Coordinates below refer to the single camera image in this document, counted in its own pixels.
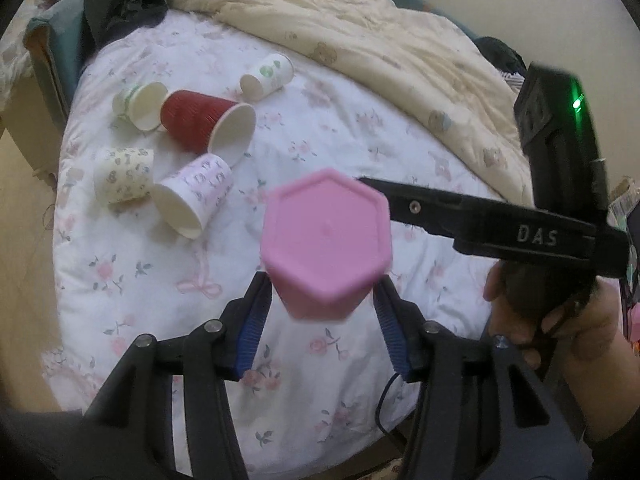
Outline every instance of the forearm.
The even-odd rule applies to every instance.
[[[620,332],[601,357],[580,362],[569,356],[563,371],[594,442],[616,433],[640,406],[640,362]]]

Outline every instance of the wall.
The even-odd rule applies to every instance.
[[[591,105],[610,186],[640,180],[640,31],[620,0],[427,0],[540,61],[576,73]]]

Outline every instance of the metal bolt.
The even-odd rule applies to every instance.
[[[417,215],[420,212],[420,209],[422,209],[422,206],[417,200],[412,200],[412,202],[409,204],[409,211],[411,211],[414,215]]]
[[[153,342],[153,338],[149,334],[139,335],[134,343],[138,348],[146,348]]]
[[[507,348],[509,346],[509,340],[503,335],[494,336],[494,344],[496,348]]]
[[[220,321],[219,319],[209,319],[204,324],[204,330],[206,330],[210,334],[220,332],[222,330],[222,321]]]
[[[440,324],[437,321],[427,321],[422,326],[427,334],[437,334],[440,331]]]

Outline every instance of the beige blanket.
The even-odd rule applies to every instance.
[[[315,59],[418,119],[510,202],[530,205],[514,94],[445,18],[391,0],[169,0]],[[398,132],[402,142],[405,132]]]

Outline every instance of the white bed sheet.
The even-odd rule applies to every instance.
[[[240,98],[242,72],[274,50],[296,69],[283,90],[255,105],[258,125],[235,186],[205,235],[191,241],[152,202],[111,208],[95,200],[94,154],[103,146],[156,150],[160,179],[194,155],[161,130],[143,134],[111,112],[126,84],[159,80]],[[260,269],[267,190],[331,166],[420,186],[496,195],[417,121],[363,86],[312,60],[210,18],[171,10],[153,29],[105,47],[78,87],[63,140],[54,267],[63,347],[43,355],[63,408],[85,408],[136,335],[189,333],[242,296]],[[455,333],[479,336],[491,261],[457,254],[452,241],[394,224],[391,277],[402,297]],[[344,323],[295,322],[274,298],[254,369],[227,386],[252,478],[300,478],[342,462],[381,434],[374,409],[393,369],[370,297]],[[415,385],[396,381],[382,422],[411,412]],[[176,382],[178,468],[188,471]]]

